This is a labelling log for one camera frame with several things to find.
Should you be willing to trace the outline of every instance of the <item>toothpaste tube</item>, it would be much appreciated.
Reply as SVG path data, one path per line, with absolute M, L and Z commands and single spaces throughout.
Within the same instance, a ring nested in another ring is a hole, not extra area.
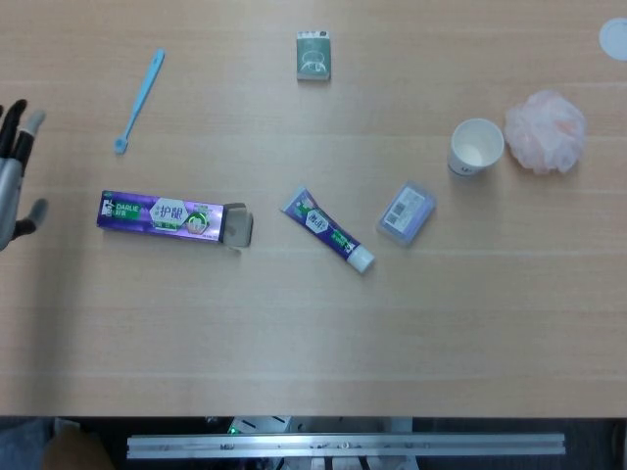
M 281 210 L 360 273 L 364 273 L 374 261 L 374 255 L 329 217 L 305 187 L 298 188 Z
M 104 229 L 247 247 L 253 217 L 243 204 L 222 206 L 103 191 L 97 224 Z

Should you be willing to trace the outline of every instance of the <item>white paper cup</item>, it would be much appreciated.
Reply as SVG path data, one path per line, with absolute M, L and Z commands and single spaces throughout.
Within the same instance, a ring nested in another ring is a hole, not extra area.
M 503 133 L 496 124 L 482 118 L 465 120 L 451 137 L 449 168 L 460 176 L 471 176 L 495 164 L 505 147 Z

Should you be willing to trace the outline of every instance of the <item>light blue toothbrush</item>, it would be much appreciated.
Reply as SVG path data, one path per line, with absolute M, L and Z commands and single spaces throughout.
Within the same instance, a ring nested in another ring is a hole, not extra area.
M 126 125 L 126 129 L 124 130 L 124 134 L 118 137 L 116 139 L 116 143 L 114 144 L 114 150 L 118 155 L 123 155 L 124 152 L 126 152 L 130 131 L 135 124 L 135 120 L 137 119 L 139 112 L 141 111 L 141 107 L 144 106 L 144 102 L 148 97 L 148 93 L 150 93 L 150 89 L 155 82 L 155 78 L 157 78 L 157 74 L 159 73 L 159 69 L 161 68 L 161 64 L 164 62 L 165 57 L 166 51 L 164 51 L 163 49 L 157 49 L 157 52 L 155 52 L 152 61 L 150 61 L 150 67 L 146 72 L 146 76 L 144 78 L 144 82 L 141 84 L 139 93 L 137 93 L 137 98 L 135 98 L 133 111 L 130 113 L 130 118 L 128 119 L 128 124 Z

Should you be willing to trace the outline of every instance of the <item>wooden table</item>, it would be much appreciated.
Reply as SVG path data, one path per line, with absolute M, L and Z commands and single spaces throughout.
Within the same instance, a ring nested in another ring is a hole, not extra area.
M 0 98 L 48 112 L 0 255 L 6 414 L 627 414 L 627 68 L 605 0 L 11 0 Z M 333 76 L 299 83 L 295 34 Z M 152 53 L 167 50 L 122 158 Z M 589 120 L 583 162 L 447 171 L 465 118 L 541 89 Z M 375 231 L 407 179 L 438 197 L 408 250 Z M 278 207 L 305 183 L 377 256 L 359 276 Z M 104 233 L 103 189 L 245 202 L 253 244 Z

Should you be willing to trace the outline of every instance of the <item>small green box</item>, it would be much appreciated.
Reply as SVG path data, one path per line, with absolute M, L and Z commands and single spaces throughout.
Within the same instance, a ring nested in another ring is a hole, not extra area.
M 328 31 L 299 31 L 296 34 L 296 77 L 299 80 L 328 80 L 331 76 L 331 39 Z

